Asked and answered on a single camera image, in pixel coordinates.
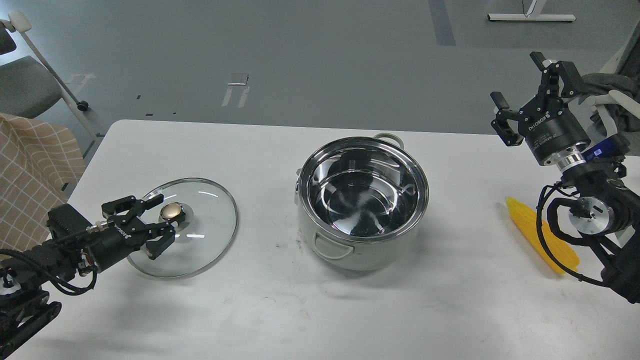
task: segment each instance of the yellow corn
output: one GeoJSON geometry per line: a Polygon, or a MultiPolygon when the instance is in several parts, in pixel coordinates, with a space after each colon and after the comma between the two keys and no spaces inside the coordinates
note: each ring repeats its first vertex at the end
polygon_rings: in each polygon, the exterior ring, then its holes
{"type": "MultiPolygon", "coordinates": [[[[507,197],[506,202],[511,219],[518,229],[520,229],[520,232],[525,236],[525,238],[527,238],[531,246],[536,249],[538,254],[545,260],[547,265],[553,269],[553,271],[558,274],[564,273],[564,270],[551,260],[544,249],[542,249],[542,245],[540,245],[540,240],[538,239],[538,233],[536,231],[536,212],[512,197],[507,197]]],[[[544,220],[542,221],[542,233],[545,235],[545,240],[547,241],[549,250],[551,250],[551,253],[553,253],[556,259],[560,260],[560,262],[569,269],[577,271],[578,264],[580,263],[578,255],[576,255],[567,243],[551,233],[549,225],[544,220]]]]}

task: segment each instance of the gray floor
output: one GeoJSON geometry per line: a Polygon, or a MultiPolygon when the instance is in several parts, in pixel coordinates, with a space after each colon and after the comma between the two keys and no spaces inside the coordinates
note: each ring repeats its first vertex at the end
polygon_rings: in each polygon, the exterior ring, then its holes
{"type": "MultiPolygon", "coordinates": [[[[537,91],[531,51],[597,72],[640,18],[635,0],[550,0],[570,24],[487,21],[517,0],[0,0],[13,9],[100,133],[153,119],[490,134],[491,91],[512,107],[537,91]],[[233,72],[250,75],[242,108],[237,89],[221,106],[233,72]]],[[[13,37],[0,63],[31,54],[13,37]]],[[[62,102],[39,118],[90,143],[62,102]]]]}

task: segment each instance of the checkered cloth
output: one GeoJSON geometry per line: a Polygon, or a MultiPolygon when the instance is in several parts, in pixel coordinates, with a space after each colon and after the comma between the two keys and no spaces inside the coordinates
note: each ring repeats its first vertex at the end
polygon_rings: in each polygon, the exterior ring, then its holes
{"type": "Polygon", "coordinates": [[[0,113],[0,247],[28,250],[47,239],[47,212],[86,165],[67,128],[0,113]]]}

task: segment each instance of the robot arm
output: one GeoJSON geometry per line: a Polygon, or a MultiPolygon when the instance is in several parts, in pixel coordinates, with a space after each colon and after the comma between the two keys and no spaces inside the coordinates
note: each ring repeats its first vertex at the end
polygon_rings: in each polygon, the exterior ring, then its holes
{"type": "Polygon", "coordinates": [[[134,251],[143,249],[150,259],[160,256],[175,239],[172,224],[183,218],[145,224],[139,216],[162,201],[163,196],[157,195],[148,200],[131,196],[108,202],[102,205],[106,221],[95,225],[65,204],[48,213],[51,240],[25,252],[0,249],[0,254],[11,256],[0,267],[0,359],[60,312],[59,302],[48,303],[49,293],[42,289],[45,282],[51,281],[64,294],[80,295],[95,286],[98,273],[134,251]],[[91,274],[91,283],[85,288],[69,284],[76,272],[91,274]]]}
{"type": "MultiPolygon", "coordinates": [[[[602,142],[587,149],[590,139],[577,119],[571,114],[565,98],[584,95],[585,86],[573,63],[544,59],[541,53],[531,53],[534,63],[542,71],[538,93],[519,111],[512,111],[499,92],[491,97],[497,107],[492,126],[507,146],[520,145],[525,140],[542,166],[557,165],[562,172],[561,181],[546,186],[538,204],[538,236],[545,252],[568,274],[591,284],[611,288],[629,302],[640,302],[640,197],[629,190],[621,178],[626,175],[622,165],[628,152],[628,142],[617,131],[602,142]],[[559,79],[564,87],[560,92],[559,79]],[[518,122],[514,131],[507,120],[518,122]],[[573,188],[569,198],[555,198],[547,209],[547,220],[552,232],[560,239],[578,246],[588,246],[604,268],[596,280],[578,274],[561,264],[547,247],[541,230],[542,211],[552,193],[573,188]],[[579,238],[564,233],[557,221],[557,210],[569,208],[572,225],[579,238]],[[629,240],[614,243],[607,235],[628,230],[629,240]]],[[[628,103],[618,94],[605,101],[616,101],[624,107],[637,109],[637,103],[628,103]]],[[[594,99],[594,104],[602,99],[594,99]]]]}

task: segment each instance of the white table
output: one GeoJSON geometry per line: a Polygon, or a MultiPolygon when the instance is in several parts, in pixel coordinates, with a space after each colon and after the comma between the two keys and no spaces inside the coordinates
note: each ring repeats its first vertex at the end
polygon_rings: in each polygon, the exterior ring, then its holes
{"type": "MultiPolygon", "coordinates": [[[[376,131],[123,120],[71,196],[100,205],[205,177],[234,196],[239,229],[202,274],[158,280],[121,261],[14,359],[637,359],[640,306],[556,276],[509,218],[559,179],[497,136],[394,132],[422,165],[431,198],[410,253],[357,276],[301,241],[296,169],[320,146],[376,131]]],[[[625,162],[640,189],[640,161],[625,162]]],[[[582,266],[597,275],[590,252],[582,266]]]]}

